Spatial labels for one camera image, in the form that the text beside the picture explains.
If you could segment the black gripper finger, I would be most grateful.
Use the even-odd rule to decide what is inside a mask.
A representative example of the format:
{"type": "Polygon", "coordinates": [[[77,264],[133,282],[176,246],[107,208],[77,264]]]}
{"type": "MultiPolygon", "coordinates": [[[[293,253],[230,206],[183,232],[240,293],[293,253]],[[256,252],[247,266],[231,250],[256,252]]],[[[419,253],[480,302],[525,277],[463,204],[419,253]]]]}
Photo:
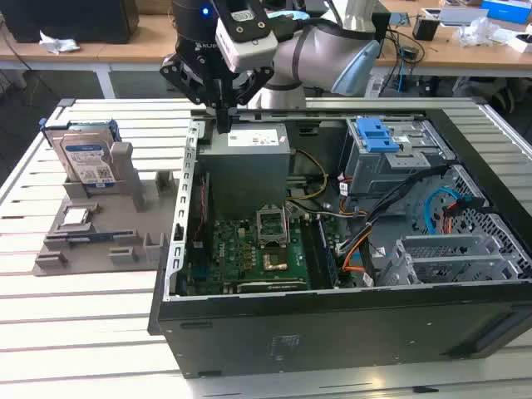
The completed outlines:
{"type": "Polygon", "coordinates": [[[229,79],[223,81],[223,132],[229,133],[232,115],[237,106],[244,106],[273,77],[273,68],[260,67],[252,71],[230,72],[229,79]]]}
{"type": "Polygon", "coordinates": [[[199,56],[189,65],[181,56],[170,56],[161,65],[160,74],[190,101],[210,108],[217,131],[224,132],[221,90],[204,57],[199,56]]]}

